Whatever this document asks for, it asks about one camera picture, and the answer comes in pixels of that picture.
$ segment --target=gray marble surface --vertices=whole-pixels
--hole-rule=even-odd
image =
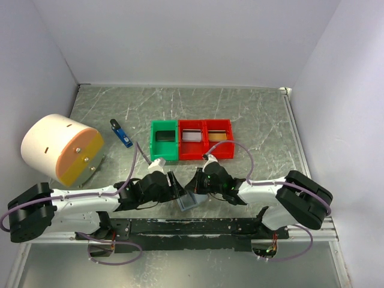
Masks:
[[[276,257],[307,247],[305,242],[281,242]],[[340,288],[328,242],[292,261],[265,263],[254,254],[222,250],[145,251],[124,266],[96,265],[86,245],[33,244],[21,288]],[[132,259],[136,253],[115,254],[110,262]]]
[[[277,89],[252,88],[117,88],[81,86],[71,119],[96,128],[104,137],[106,156],[92,178],[83,186],[104,187],[124,181],[132,164],[134,148],[126,148],[111,130],[109,120],[115,118],[133,141],[138,141],[149,156],[152,120],[220,119],[232,122],[235,140],[249,147],[255,169],[252,179],[273,179],[288,171],[302,171],[295,138],[290,127],[283,96]],[[220,163],[234,177],[245,177],[250,160],[240,147],[235,158]],[[204,161],[169,163],[178,181],[185,185],[196,167]],[[134,176],[147,174],[147,163],[138,158]],[[122,218],[221,218],[255,217],[264,203],[232,206],[209,198],[198,207],[181,212],[176,201],[162,203],[152,209],[116,212]]]

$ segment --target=green bin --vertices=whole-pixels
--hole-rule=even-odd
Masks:
[[[175,131],[174,141],[156,141],[157,131]],[[178,122],[177,120],[152,121],[149,141],[151,160],[163,157],[167,161],[179,160]]]

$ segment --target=purple cable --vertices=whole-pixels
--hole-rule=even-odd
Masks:
[[[140,250],[140,254],[138,256],[136,256],[135,258],[131,259],[131,260],[128,260],[128,261],[125,261],[125,262],[121,262],[121,263],[109,263],[109,262],[104,262],[104,261],[97,261],[96,259],[94,259],[92,256],[91,256],[91,246],[89,245],[88,246],[88,257],[90,259],[90,261],[96,263],[96,264],[102,264],[102,265],[108,265],[108,266],[120,266],[120,265],[125,265],[125,264],[129,264],[129,263],[132,263],[134,261],[136,261],[137,259],[139,259],[140,257],[143,256],[143,248],[139,245],[139,244],[136,244],[136,243],[132,243],[132,242],[125,242],[125,241],[106,241],[106,240],[99,240],[99,239],[95,239],[95,238],[92,238],[90,236],[88,236],[87,234],[84,234],[82,232],[78,232],[78,234],[82,237],[84,237],[85,239],[88,239],[90,241],[95,241],[95,242],[99,242],[99,243],[103,243],[103,244],[122,244],[122,245],[130,245],[130,246],[134,246],[136,248],[138,248]]]
[[[148,159],[148,157],[144,154],[143,150],[141,149],[140,145],[136,142],[136,145],[137,145],[137,148],[139,149],[141,155],[143,156],[143,158],[145,159],[145,161],[148,163],[148,165],[151,165],[152,162],[150,161],[150,159]]]
[[[19,209],[23,209],[25,207],[37,204],[37,203],[51,201],[51,200],[59,200],[59,199],[62,199],[62,197],[61,196],[55,196],[55,197],[40,198],[40,199],[29,201],[29,202],[26,202],[24,204],[21,204],[21,205],[18,205],[18,206],[15,206],[15,207],[9,209],[4,215],[2,215],[0,217],[0,229],[5,231],[5,232],[9,232],[10,231],[8,228],[5,228],[5,226],[3,224],[3,221],[11,213],[13,213],[13,212],[15,212],[15,211],[17,211]]]
[[[309,191],[308,189],[305,189],[303,187],[300,187],[296,184],[293,184],[293,183],[288,183],[288,182],[272,182],[272,181],[265,181],[265,182],[258,182],[258,183],[252,183],[251,180],[250,180],[250,177],[251,177],[251,174],[253,172],[253,168],[254,168],[254,160],[253,160],[253,157],[252,157],[252,154],[251,152],[241,143],[239,142],[236,142],[236,141],[232,141],[232,140],[224,140],[224,141],[221,141],[221,142],[218,142],[217,144],[215,144],[210,150],[208,150],[208,152],[206,154],[210,154],[218,145],[221,145],[223,143],[234,143],[236,145],[239,145],[242,149],[244,149],[247,154],[249,155],[250,159],[251,159],[251,169],[246,177],[246,181],[248,184],[250,184],[251,186],[264,186],[264,185],[286,185],[286,186],[290,186],[290,187],[293,187],[295,189],[298,189],[300,191],[303,191],[309,195],[311,195],[312,197],[314,197],[315,199],[317,199],[321,204],[324,205],[324,207],[326,208],[327,210],[327,216],[329,216],[331,214],[331,207],[329,207],[328,203],[326,203],[323,199],[321,199],[318,195],[314,194],[313,192]],[[297,257],[300,257],[302,255],[304,255],[306,252],[308,252],[312,246],[313,246],[313,236],[311,234],[311,232],[303,227],[303,226],[300,226],[300,225],[297,225],[297,224],[294,224],[293,226],[295,227],[298,227],[304,231],[306,231],[308,233],[308,235],[310,236],[310,239],[311,239],[311,242],[310,244],[308,245],[308,247],[296,254],[296,255],[293,255],[293,256],[290,256],[290,257],[285,257],[285,258],[280,258],[280,259],[267,259],[267,261],[273,261],[273,262],[283,262],[283,261],[288,261],[288,260],[292,260],[292,259],[295,259]]]
[[[128,185],[128,182],[130,181],[130,179],[132,177],[133,170],[134,170],[134,167],[135,167],[135,164],[136,164],[137,147],[138,147],[138,143],[135,142],[132,166],[131,166],[130,173],[129,173],[128,177],[127,177],[127,180],[123,183],[123,185],[116,192],[114,192],[114,193],[102,193],[101,196],[107,196],[107,197],[115,196],[115,195],[119,194]],[[65,199],[70,199],[70,198],[78,198],[78,197],[86,197],[86,196],[99,196],[99,193],[98,192],[89,192],[89,193],[82,193],[82,194],[65,195],[64,198]],[[34,204],[37,204],[37,203],[41,203],[41,202],[47,202],[47,201],[51,201],[51,200],[61,200],[61,199],[63,199],[62,196],[54,196],[54,197],[41,198],[41,199],[37,199],[37,200],[26,202],[26,203],[21,204],[21,205],[17,205],[15,207],[11,208],[10,210],[8,210],[4,215],[2,215],[0,217],[0,229],[5,231],[5,232],[9,232],[10,231],[3,224],[4,219],[8,215],[10,215],[11,213],[13,213],[13,212],[15,212],[15,211],[17,211],[19,209],[23,209],[25,207],[28,207],[28,206],[31,206],[31,205],[34,205]]]
[[[297,225],[297,224],[294,224],[294,225],[292,225],[292,226],[295,226],[295,227],[297,227],[297,228],[300,228],[300,229],[302,229],[302,230],[304,230],[304,231],[306,231],[306,232],[308,233],[309,237],[311,238],[311,242],[310,242],[310,244],[308,245],[308,247],[307,247],[306,249],[304,249],[303,251],[301,251],[300,253],[296,254],[296,255],[289,256],[289,257],[285,257],[285,258],[278,258],[278,259],[274,259],[274,258],[267,259],[267,258],[265,258],[267,261],[272,261],[272,262],[289,261],[289,260],[298,258],[298,257],[300,257],[300,256],[303,256],[306,252],[308,252],[308,251],[312,248],[312,246],[313,246],[313,236],[312,236],[311,232],[310,232],[307,228],[305,228],[305,227],[303,227],[303,226],[300,226],[300,225]]]
[[[329,207],[328,203],[326,203],[323,199],[321,199],[318,195],[314,194],[312,191],[304,188],[304,187],[301,187],[299,185],[296,185],[296,184],[293,184],[293,183],[288,183],[288,182],[271,182],[271,181],[265,181],[265,182],[258,182],[258,183],[254,183],[254,182],[251,182],[250,178],[251,178],[251,175],[252,175],[252,172],[253,172],[253,168],[254,168],[254,160],[253,160],[253,156],[251,154],[251,152],[241,143],[239,142],[236,142],[236,141],[232,141],[232,140],[224,140],[224,141],[221,141],[221,142],[218,142],[217,144],[215,144],[214,146],[212,146],[212,148],[210,150],[208,150],[208,152],[206,154],[210,154],[217,146],[223,144],[223,143],[234,143],[236,145],[239,145],[242,149],[244,149],[248,156],[250,157],[251,159],[251,169],[247,175],[247,177],[245,178],[247,183],[250,184],[251,186],[266,186],[266,185],[285,185],[285,186],[290,186],[292,188],[295,188],[295,189],[298,189],[302,192],[305,192],[307,194],[309,194],[310,196],[314,197],[317,201],[319,201],[326,209],[327,213],[326,215],[329,216],[332,212],[331,210],[331,207]]]

